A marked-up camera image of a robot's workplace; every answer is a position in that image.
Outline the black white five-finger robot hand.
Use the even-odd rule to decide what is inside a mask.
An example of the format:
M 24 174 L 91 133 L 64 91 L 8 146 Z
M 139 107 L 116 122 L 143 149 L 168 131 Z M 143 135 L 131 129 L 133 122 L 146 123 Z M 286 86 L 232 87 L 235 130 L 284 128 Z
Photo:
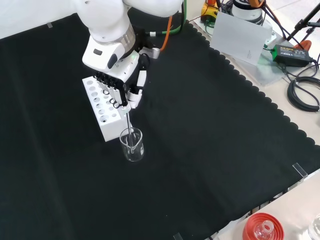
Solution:
M 110 96 L 109 102 L 113 107 L 128 113 L 139 105 L 149 65 L 148 55 L 133 51 L 126 58 L 117 61 L 108 73 L 97 71 L 93 78 L 101 86 L 103 93 Z

